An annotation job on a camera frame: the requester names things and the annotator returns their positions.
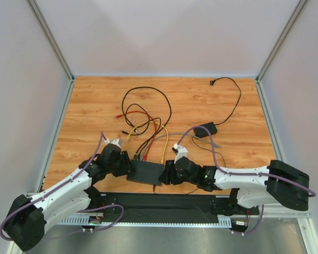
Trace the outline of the black network switch box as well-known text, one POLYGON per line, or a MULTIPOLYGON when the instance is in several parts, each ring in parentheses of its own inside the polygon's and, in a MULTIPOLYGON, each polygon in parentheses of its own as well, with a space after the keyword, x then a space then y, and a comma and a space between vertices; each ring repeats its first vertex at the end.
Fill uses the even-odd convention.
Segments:
POLYGON ((136 183, 161 186, 159 177, 163 173, 164 165, 141 160, 131 160, 133 171, 128 173, 127 180, 136 183))

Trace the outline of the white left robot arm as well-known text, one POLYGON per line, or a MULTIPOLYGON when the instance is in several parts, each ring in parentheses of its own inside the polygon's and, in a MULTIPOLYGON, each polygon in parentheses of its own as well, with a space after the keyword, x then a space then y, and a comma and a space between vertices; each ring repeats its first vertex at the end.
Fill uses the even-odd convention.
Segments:
POLYGON ((124 176, 133 171, 127 151, 114 144, 83 161, 68 177, 47 190, 27 197, 18 196, 0 226, 2 238, 13 241, 23 252, 34 248, 54 225, 76 212, 110 210, 123 214, 122 205, 106 205, 94 184, 107 174, 124 176))

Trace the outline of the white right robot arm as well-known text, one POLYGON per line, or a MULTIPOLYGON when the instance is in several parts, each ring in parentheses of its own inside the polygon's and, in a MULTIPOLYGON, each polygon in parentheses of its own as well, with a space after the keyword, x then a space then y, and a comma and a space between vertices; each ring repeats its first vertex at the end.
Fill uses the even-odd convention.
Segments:
POLYGON ((291 210, 308 210, 309 175, 280 160, 262 167, 233 169, 200 166, 181 157, 166 162, 159 180, 165 185, 188 182, 207 192, 231 189, 234 201, 244 208, 279 203, 291 210))

